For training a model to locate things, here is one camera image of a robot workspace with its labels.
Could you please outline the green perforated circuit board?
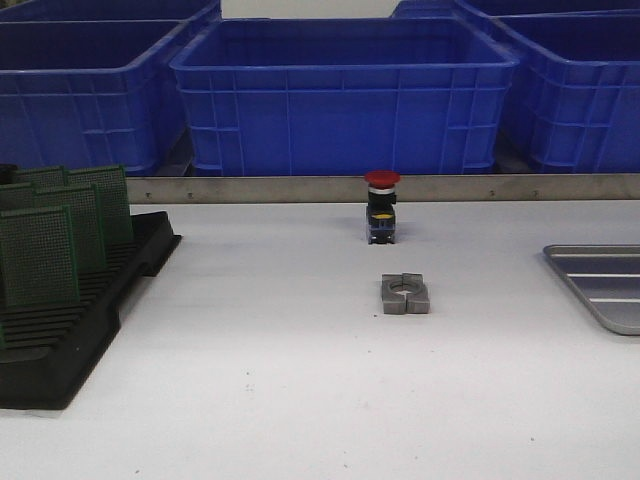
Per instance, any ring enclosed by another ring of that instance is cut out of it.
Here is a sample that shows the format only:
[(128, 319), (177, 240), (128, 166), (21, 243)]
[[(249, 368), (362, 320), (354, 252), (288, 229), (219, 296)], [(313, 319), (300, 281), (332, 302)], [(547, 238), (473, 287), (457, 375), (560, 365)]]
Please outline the green perforated circuit board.
[(79, 301), (78, 267), (67, 206), (1, 213), (1, 277), (10, 308)]

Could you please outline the blue centre plastic crate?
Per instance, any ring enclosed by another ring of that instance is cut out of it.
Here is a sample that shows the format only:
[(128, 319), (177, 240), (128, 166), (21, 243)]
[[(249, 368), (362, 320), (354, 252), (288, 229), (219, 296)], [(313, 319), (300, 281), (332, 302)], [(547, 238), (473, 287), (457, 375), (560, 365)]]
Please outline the blue centre plastic crate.
[(455, 18), (247, 19), (171, 63), (205, 176), (484, 173), (515, 56)]

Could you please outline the green board back left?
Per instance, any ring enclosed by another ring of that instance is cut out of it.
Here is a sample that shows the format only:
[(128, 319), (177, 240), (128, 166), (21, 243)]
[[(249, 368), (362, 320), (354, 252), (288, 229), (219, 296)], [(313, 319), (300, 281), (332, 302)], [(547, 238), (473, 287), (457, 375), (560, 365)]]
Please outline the green board back left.
[(67, 170), (64, 166), (18, 169), (12, 173), (13, 183), (30, 183), (34, 188), (66, 186)]

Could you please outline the silver metal tray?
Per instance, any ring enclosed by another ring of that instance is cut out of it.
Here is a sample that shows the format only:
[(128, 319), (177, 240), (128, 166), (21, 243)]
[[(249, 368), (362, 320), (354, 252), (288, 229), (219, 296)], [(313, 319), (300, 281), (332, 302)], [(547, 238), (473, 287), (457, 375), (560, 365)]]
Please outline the silver metal tray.
[(547, 262), (600, 325), (639, 334), (639, 246), (548, 245)]

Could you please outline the red emergency stop button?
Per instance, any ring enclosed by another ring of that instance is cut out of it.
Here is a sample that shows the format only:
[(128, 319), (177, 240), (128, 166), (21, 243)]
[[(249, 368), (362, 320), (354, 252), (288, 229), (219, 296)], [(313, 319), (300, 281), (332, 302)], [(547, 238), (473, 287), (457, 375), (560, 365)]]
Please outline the red emergency stop button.
[(396, 233), (396, 184), (401, 176), (391, 170), (374, 170), (365, 174), (368, 184), (366, 207), (369, 244), (394, 244)]

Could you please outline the black slotted board rack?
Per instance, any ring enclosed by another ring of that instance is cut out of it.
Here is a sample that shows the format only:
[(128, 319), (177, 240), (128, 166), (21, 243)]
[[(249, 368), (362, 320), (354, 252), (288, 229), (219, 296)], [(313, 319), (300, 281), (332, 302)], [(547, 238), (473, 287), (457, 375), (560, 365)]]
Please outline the black slotted board rack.
[(165, 211), (131, 220), (134, 241), (107, 249), (105, 271), (80, 276), (78, 302), (1, 308), (3, 409), (66, 408), (120, 330), (121, 303), (182, 239)]

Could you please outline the grey split clamp block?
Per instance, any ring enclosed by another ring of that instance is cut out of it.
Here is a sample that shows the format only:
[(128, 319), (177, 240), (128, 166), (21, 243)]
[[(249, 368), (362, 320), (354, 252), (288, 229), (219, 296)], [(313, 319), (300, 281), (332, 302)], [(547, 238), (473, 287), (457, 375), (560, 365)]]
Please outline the grey split clamp block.
[(428, 314), (431, 302), (422, 274), (383, 274), (381, 302), (384, 314)]

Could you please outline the metal table edge rail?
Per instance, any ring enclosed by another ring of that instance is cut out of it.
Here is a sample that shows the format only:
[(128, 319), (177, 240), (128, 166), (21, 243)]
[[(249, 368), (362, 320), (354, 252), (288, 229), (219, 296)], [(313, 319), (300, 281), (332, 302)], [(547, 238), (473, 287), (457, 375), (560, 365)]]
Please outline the metal table edge rail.
[[(363, 203), (359, 176), (130, 177), (132, 204)], [(401, 202), (637, 200), (635, 174), (408, 175)]]

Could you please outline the green board back right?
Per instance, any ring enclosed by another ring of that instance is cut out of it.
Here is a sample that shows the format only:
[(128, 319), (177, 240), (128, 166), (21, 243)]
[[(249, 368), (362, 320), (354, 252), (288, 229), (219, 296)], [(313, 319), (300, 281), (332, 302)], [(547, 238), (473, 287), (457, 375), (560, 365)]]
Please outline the green board back right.
[(97, 187), (107, 245), (133, 241), (126, 174), (121, 165), (72, 169), (67, 173), (67, 182), (69, 185), (91, 184)]

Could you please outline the green board middle row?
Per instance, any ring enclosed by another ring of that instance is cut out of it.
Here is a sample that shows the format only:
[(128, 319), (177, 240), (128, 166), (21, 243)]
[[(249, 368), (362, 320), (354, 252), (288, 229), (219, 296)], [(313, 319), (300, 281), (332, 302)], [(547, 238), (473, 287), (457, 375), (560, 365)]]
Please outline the green board middle row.
[(79, 272), (98, 272), (107, 268), (102, 205), (96, 185), (81, 183), (39, 188), (35, 190), (34, 205), (68, 206)]

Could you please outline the blue far left crate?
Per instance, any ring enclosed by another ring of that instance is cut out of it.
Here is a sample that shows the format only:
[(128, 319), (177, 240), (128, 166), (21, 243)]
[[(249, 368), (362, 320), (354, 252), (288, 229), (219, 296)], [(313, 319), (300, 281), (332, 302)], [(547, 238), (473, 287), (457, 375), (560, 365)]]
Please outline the blue far left crate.
[(220, 1), (26, 1), (1, 10), (2, 22), (208, 20), (221, 15)]

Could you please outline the blue far right crate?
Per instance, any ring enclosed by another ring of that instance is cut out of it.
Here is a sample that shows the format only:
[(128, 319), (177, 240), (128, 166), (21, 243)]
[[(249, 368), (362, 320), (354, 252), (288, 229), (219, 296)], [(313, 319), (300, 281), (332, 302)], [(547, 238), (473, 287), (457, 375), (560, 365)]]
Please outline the blue far right crate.
[(400, 1), (392, 18), (418, 18), (467, 14), (480, 18), (518, 15), (638, 14), (639, 2), (587, 0), (471, 0), (471, 1)]

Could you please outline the blue right plastic crate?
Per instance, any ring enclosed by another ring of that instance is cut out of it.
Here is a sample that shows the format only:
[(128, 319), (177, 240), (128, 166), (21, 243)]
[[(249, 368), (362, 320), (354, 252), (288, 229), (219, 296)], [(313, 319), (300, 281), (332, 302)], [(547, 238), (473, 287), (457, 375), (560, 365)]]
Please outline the blue right plastic crate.
[(638, 172), (638, 16), (504, 16), (492, 36), (519, 60), (500, 129), (532, 169)]

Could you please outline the blue left plastic crate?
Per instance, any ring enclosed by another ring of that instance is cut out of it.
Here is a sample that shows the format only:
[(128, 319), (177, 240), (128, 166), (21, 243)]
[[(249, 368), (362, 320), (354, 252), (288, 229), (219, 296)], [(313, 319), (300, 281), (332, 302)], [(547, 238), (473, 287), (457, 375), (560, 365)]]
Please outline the blue left plastic crate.
[(186, 128), (169, 63), (189, 38), (175, 20), (2, 23), (2, 162), (153, 173)]

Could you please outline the green board left middle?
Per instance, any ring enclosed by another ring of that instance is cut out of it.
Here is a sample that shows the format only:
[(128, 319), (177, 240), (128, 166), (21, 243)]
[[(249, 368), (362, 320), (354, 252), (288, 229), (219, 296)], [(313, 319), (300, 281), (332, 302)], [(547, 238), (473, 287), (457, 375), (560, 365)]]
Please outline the green board left middle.
[(30, 182), (12, 183), (0, 186), (0, 210), (22, 210), (33, 208), (34, 187)]

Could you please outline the blue plastic crate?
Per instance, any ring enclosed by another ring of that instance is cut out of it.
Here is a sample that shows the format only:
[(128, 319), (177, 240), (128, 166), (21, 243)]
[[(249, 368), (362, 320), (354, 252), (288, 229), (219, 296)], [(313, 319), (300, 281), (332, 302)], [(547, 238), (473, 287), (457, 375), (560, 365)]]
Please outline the blue plastic crate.
[(504, 16), (492, 36), (519, 60), (500, 129), (532, 169), (638, 172), (638, 16)]
[(2, 23), (2, 162), (153, 173), (186, 128), (169, 63), (189, 38), (175, 20)]
[(515, 56), (455, 18), (247, 19), (171, 63), (205, 176), (484, 173)]

